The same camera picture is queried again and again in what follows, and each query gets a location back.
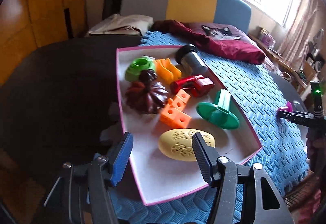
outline headboard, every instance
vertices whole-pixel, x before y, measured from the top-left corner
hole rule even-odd
[[[229,24],[247,33],[251,8],[242,0],[122,0],[120,14],[147,15],[154,21]]]

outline oval yellow object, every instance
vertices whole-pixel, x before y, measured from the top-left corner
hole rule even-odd
[[[160,136],[159,150],[171,159],[196,161],[191,145],[192,135],[196,132],[203,136],[208,146],[215,147],[215,140],[211,134],[197,129],[180,128],[169,130]]]

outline curtain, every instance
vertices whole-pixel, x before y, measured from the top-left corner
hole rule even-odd
[[[287,25],[290,21],[291,25],[277,51],[295,71],[299,71],[306,58],[307,43],[316,19],[317,7],[318,0],[294,0],[285,22]]]

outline black lid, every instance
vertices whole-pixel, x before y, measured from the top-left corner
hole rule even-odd
[[[198,52],[198,48],[195,47],[193,44],[187,44],[179,48],[177,53],[175,54],[175,61],[178,64],[181,64],[181,59],[184,57],[185,54],[189,52]]]

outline dark brown ceramic object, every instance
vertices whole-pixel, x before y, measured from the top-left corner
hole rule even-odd
[[[168,91],[156,82],[157,74],[151,69],[143,70],[138,79],[127,89],[127,105],[139,114],[157,114],[167,104]]]

